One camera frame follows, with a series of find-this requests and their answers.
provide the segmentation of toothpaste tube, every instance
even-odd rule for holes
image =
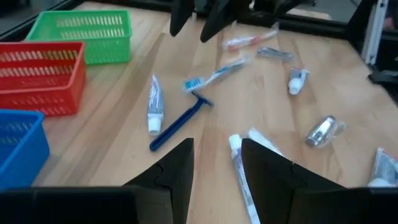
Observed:
[[[268,139],[266,139],[256,128],[251,128],[248,131],[248,138],[252,139],[253,141],[257,142],[258,144],[278,153],[279,155],[285,157],[283,153],[279,151],[278,148],[276,148],[272,142],[270,142]]]
[[[234,134],[229,137],[229,145],[231,146],[231,157],[234,161],[234,166],[236,169],[236,174],[238,176],[239,184],[241,186],[244,202],[246,204],[246,209],[250,216],[250,221],[252,224],[260,224],[260,219],[256,211],[256,206],[254,205],[253,198],[250,194],[250,189],[246,176],[244,175],[243,161],[242,161],[242,138],[238,134]]]
[[[237,69],[241,68],[243,65],[247,63],[249,63],[249,57],[245,55],[243,58],[236,60],[235,62],[230,63],[228,65],[225,65],[224,67],[220,68],[218,71],[213,72],[211,77],[206,81],[203,77],[195,77],[190,80],[187,80],[183,84],[183,91],[191,92],[193,90],[202,89],[207,85],[209,85],[214,80],[216,80],[217,78],[235,72]]]
[[[267,40],[267,39],[270,39],[270,38],[276,36],[278,34],[278,31],[279,31],[279,23],[276,22],[272,26],[272,31],[270,31],[270,32],[258,34],[258,35],[251,36],[251,37],[242,37],[242,38],[235,38],[235,39],[227,40],[223,44],[223,49],[224,50],[237,50],[237,49],[247,46],[247,45],[253,45],[262,40]]]
[[[378,148],[374,160],[370,187],[396,187],[398,185],[398,160]]]
[[[163,121],[163,108],[163,91],[159,81],[153,75],[147,110],[148,133],[151,136],[156,136],[160,133]]]

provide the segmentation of black frame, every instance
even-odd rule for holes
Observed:
[[[94,0],[96,2],[117,4],[121,6],[137,7],[141,9],[149,9],[155,11],[171,12],[173,4],[177,0]],[[78,5],[85,2],[85,0],[64,0],[61,3],[47,9],[47,10],[71,10]],[[324,19],[314,19],[303,16],[295,16],[290,14],[283,14],[276,16],[269,12],[252,12],[249,9],[244,13],[239,13],[237,22],[255,26],[270,27],[275,21],[280,22],[280,28],[292,32],[301,32],[310,35],[320,35],[325,37],[332,37],[337,39],[345,39],[350,42],[353,48],[360,54],[364,44],[364,36],[368,24],[368,19],[371,13],[373,4],[377,0],[363,0],[359,4],[354,15],[350,21],[345,24],[343,22],[327,21]],[[207,18],[211,9],[205,7],[204,11],[197,12],[199,18]],[[37,16],[32,16],[26,21],[21,22],[18,26],[9,29],[0,34],[1,42],[21,41],[24,40],[33,26]],[[398,70],[398,32],[383,31],[379,52],[377,55],[376,66],[369,66],[373,73],[378,74],[379,70]],[[398,102],[398,90],[395,85],[388,87],[385,83],[381,83],[383,87],[392,96],[392,99]]]

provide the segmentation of red basket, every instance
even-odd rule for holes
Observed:
[[[86,82],[83,42],[0,43],[0,108],[75,114]]]

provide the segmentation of wooden table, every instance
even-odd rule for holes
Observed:
[[[78,9],[120,9],[86,2]],[[76,116],[46,119],[51,156],[35,185],[122,185],[162,158],[187,137],[195,138],[195,173],[188,223],[249,223],[238,185],[228,137],[252,126],[289,159],[347,187],[369,181],[377,147],[398,156],[398,110],[384,90],[371,85],[370,73],[345,40],[280,31],[261,45],[292,52],[292,64],[254,57],[258,46],[235,53],[221,43],[263,27],[227,27],[203,44],[203,21],[188,21],[169,35],[170,14],[129,8],[132,59],[88,68],[88,83]],[[196,98],[186,95],[184,80],[206,77],[231,60],[249,54],[251,64],[203,90],[215,106],[204,106],[158,152],[149,151],[146,109],[151,75],[165,95],[163,128]],[[310,71],[297,96],[287,91],[291,66]],[[332,144],[312,149],[307,131],[333,114],[348,125]]]

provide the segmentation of toothpaste cap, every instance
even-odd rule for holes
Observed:
[[[302,87],[303,87],[303,84],[302,84],[301,79],[299,79],[299,78],[293,78],[289,82],[289,92],[291,95],[298,94]]]
[[[162,120],[160,118],[149,118],[148,119],[148,133],[149,135],[156,136],[160,133],[160,127],[162,126]]]
[[[238,150],[242,147],[242,138],[238,134],[233,134],[228,138],[231,150]]]

